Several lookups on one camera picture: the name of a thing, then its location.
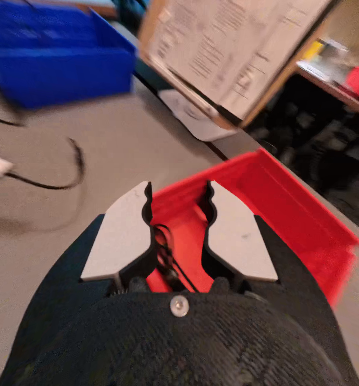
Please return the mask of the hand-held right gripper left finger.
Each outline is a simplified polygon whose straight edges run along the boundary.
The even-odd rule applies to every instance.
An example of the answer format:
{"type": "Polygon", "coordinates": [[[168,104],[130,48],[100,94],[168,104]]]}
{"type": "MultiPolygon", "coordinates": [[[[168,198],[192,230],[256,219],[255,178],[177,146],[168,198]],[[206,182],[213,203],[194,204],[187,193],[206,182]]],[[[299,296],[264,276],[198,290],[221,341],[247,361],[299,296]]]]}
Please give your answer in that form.
{"type": "Polygon", "coordinates": [[[105,212],[81,273],[84,282],[146,279],[158,259],[152,221],[152,183],[142,181],[105,212]]]}

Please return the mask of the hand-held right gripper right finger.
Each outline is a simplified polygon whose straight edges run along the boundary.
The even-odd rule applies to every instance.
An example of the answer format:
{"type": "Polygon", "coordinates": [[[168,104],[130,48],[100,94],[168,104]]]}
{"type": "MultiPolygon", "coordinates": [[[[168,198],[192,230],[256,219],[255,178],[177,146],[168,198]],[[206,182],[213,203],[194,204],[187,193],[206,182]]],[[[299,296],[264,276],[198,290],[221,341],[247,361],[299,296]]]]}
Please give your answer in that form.
{"type": "Polygon", "coordinates": [[[201,210],[207,221],[201,264],[209,277],[278,281],[255,215],[242,200],[207,181],[201,210]]]}

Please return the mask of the red plastic bin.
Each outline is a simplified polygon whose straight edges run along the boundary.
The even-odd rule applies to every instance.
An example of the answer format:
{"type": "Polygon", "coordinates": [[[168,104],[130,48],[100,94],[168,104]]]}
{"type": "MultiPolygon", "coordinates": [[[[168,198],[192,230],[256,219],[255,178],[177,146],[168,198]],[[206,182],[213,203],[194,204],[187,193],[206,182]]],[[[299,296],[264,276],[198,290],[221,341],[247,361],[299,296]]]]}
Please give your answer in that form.
{"type": "Polygon", "coordinates": [[[212,180],[242,200],[279,235],[336,307],[356,260],[359,238],[265,150],[248,152],[153,193],[152,225],[166,225],[174,258],[191,282],[207,292],[201,266],[206,218],[197,201],[212,180]]]}

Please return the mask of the blue plastic bin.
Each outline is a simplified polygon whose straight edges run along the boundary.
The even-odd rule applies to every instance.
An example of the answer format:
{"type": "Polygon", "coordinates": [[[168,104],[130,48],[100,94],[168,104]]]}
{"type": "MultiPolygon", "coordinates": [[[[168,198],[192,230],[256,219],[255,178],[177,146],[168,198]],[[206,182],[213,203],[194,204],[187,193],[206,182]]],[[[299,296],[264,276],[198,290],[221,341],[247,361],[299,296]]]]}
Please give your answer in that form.
{"type": "Polygon", "coordinates": [[[90,9],[0,1],[0,92],[26,109],[128,93],[136,48],[90,9]]]}

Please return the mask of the grey desk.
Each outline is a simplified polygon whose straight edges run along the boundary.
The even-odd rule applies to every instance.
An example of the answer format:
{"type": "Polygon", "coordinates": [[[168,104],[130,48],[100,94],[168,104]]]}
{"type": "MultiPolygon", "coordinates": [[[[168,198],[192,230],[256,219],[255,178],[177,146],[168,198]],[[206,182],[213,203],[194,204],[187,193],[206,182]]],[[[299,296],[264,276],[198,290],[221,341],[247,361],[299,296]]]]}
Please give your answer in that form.
{"type": "Polygon", "coordinates": [[[158,191],[259,147],[243,131],[199,142],[138,80],[131,94],[39,110],[23,122],[0,123],[0,157],[18,174],[67,184],[76,173],[72,138],[84,152],[86,175],[65,191],[0,179],[0,374],[37,287],[98,214],[141,181],[158,191]]]}

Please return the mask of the cluttered work table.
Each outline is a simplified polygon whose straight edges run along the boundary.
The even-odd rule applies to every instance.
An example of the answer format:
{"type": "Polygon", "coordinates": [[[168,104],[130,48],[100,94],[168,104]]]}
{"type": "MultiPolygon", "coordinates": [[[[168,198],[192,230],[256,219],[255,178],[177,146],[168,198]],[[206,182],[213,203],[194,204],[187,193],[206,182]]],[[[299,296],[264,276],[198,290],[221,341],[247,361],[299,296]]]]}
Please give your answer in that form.
{"type": "Polygon", "coordinates": [[[346,84],[346,78],[359,58],[332,40],[317,39],[296,63],[296,73],[359,114],[359,96],[346,84]]]}

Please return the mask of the document stand with instruction sheets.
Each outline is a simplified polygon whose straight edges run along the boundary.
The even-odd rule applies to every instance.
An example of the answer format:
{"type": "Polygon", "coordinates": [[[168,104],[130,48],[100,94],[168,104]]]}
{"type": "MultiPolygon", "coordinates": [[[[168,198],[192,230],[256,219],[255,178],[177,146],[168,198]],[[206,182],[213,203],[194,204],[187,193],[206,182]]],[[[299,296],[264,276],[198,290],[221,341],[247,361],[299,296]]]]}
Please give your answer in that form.
{"type": "Polygon", "coordinates": [[[292,72],[339,1],[149,1],[139,56],[172,89],[158,91],[198,140],[249,125],[292,72]]]}

